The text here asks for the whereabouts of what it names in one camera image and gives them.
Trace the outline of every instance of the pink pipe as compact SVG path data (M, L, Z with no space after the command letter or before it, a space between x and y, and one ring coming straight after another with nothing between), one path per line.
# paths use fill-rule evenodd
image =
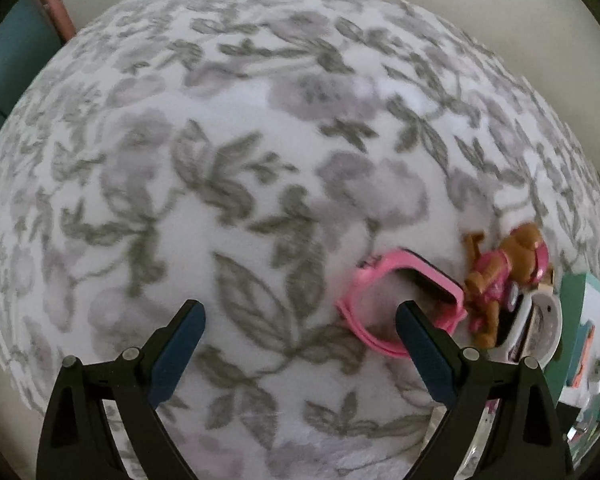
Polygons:
M75 36L74 22L62 0L40 0L54 24L58 35L65 43Z

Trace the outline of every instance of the floral blanket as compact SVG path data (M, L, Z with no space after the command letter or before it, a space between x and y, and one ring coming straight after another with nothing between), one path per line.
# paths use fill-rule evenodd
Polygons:
M401 478L434 404L334 299L395 246L461 280L462 231L491 244L528 219L558 276L600 279L598 174L445 20L404 1L123 0L0 133L0 360L44 412L65 355L114 358L195 298L208 328L158 412L201 480Z

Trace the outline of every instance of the teal chair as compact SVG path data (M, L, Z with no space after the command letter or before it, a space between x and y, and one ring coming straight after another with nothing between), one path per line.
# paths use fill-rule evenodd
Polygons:
M60 47L60 39L40 4L19 0L0 24L0 128Z

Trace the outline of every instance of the gray floral pattern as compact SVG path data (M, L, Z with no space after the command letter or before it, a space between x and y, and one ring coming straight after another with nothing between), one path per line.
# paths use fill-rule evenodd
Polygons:
M44 412L62 358L208 329L158 410L201 480L401 478L434 406L334 300L406 246L533 219L558 278L600 279L600 178L488 48L382 0L123 0L0 133L0 362ZM122 456L137 459L107 409Z

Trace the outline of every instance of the pink watch strap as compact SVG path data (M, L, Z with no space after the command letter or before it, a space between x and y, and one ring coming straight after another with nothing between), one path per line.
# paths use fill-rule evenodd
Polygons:
M440 305L440 312L434 322L436 327L452 334L456 330L458 323L466 317L466 310L463 306L464 291L462 287L444 272L407 249L396 249L362 264L356 270L349 289L336 302L336 307L351 331L369 348L390 357L409 357L409 353L401 343L382 341L373 336L360 323L355 314L356 302L360 300L363 291L389 272L398 269L415 270L430 282L435 283L440 289L447 291L455 299L455 304Z

